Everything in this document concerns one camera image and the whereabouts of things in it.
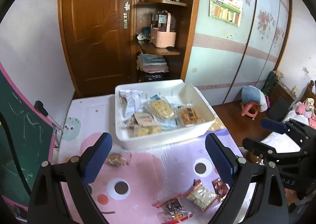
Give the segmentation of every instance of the sliding wardrobe door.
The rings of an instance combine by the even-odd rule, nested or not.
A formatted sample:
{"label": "sliding wardrobe door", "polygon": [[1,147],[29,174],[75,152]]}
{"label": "sliding wardrobe door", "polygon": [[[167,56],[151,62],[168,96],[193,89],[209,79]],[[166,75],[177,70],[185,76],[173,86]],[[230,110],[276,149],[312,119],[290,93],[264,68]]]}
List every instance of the sliding wardrobe door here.
{"label": "sliding wardrobe door", "polygon": [[274,33],[270,54],[256,84],[256,87],[259,89],[262,89],[265,80],[268,78],[269,73],[273,71],[276,61],[281,52],[281,48],[284,42],[285,31],[288,25],[289,5],[290,0],[280,0],[279,18]]}
{"label": "sliding wardrobe door", "polygon": [[274,36],[277,30],[280,0],[257,0],[254,23],[248,46],[240,69],[225,103],[238,99],[237,95],[245,85],[256,85],[264,81],[263,69],[275,64],[277,57],[271,56]]}
{"label": "sliding wardrobe door", "polygon": [[255,0],[242,0],[242,4],[238,27],[210,17],[210,0],[199,2],[185,82],[197,86],[211,105],[223,103],[245,51]]}

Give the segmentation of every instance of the screw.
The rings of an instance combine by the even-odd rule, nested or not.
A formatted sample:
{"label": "screw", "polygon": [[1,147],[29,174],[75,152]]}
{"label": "screw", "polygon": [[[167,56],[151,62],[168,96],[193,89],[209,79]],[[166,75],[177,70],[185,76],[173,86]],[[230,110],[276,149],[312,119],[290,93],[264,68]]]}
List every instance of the screw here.
{"label": "screw", "polygon": [[73,156],[71,159],[70,159],[71,162],[77,162],[79,161],[79,156]]}
{"label": "screw", "polygon": [[269,162],[269,166],[270,166],[271,168],[275,168],[276,164],[275,164],[274,162]]}
{"label": "screw", "polygon": [[42,167],[46,167],[46,166],[48,166],[48,161],[43,161],[42,162]]}
{"label": "screw", "polygon": [[238,162],[241,163],[241,164],[245,164],[247,162],[247,160],[243,157],[239,157],[238,158]]}

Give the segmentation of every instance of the white plastic bin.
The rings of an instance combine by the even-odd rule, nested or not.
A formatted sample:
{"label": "white plastic bin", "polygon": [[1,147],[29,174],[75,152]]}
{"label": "white plastic bin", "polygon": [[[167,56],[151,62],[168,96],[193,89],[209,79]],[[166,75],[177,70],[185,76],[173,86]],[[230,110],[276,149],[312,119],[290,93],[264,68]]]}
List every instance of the white plastic bin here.
{"label": "white plastic bin", "polygon": [[[169,103],[184,105],[191,103],[193,106],[198,107],[200,115],[205,122],[191,127],[164,131],[158,134],[134,137],[131,129],[123,129],[120,126],[124,117],[119,91],[126,89],[142,90],[142,102],[149,100],[150,97],[157,94],[166,97]],[[214,122],[215,116],[203,98],[192,85],[185,84],[181,79],[119,85],[115,88],[115,131],[117,138],[127,150],[161,146],[195,138],[203,135]]]}

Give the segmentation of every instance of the cartoon table mat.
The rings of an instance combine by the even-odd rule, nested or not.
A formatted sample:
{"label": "cartoon table mat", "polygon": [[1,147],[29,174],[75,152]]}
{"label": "cartoon table mat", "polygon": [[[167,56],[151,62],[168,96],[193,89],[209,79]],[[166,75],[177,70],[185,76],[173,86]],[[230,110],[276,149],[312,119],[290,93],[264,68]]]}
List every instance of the cartoon table mat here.
{"label": "cartoon table mat", "polygon": [[[231,148],[235,155],[242,156],[216,112],[208,104],[216,118],[209,131],[195,139],[137,151],[122,148],[115,135],[115,97],[106,95],[73,100],[61,139],[58,162],[67,162],[74,155],[81,155],[93,145],[103,132],[113,138],[111,152],[121,153],[130,164],[111,167],[104,164],[92,187],[91,196],[109,223],[159,224],[156,209],[152,205],[165,198],[172,198],[186,192],[194,179],[201,179],[205,187],[214,191],[212,180],[219,177],[214,164],[205,149],[205,137],[214,132],[224,146]],[[204,173],[195,171],[195,166],[203,163]],[[126,184],[124,193],[116,192],[116,184]],[[72,218],[83,223],[72,201],[65,183],[62,184]],[[255,184],[251,184],[235,223],[242,221],[249,206]],[[188,200],[185,207],[193,212],[193,217],[185,223],[206,224],[215,214],[219,203],[202,212]]]}

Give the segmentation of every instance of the pink storage box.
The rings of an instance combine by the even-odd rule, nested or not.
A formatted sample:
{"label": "pink storage box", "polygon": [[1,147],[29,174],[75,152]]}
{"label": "pink storage box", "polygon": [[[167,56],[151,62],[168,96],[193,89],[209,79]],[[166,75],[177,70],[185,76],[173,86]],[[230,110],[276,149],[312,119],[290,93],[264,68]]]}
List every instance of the pink storage box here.
{"label": "pink storage box", "polygon": [[166,32],[159,31],[159,28],[151,28],[151,42],[159,48],[174,46],[176,42],[176,32],[170,32],[171,15],[168,13]]}

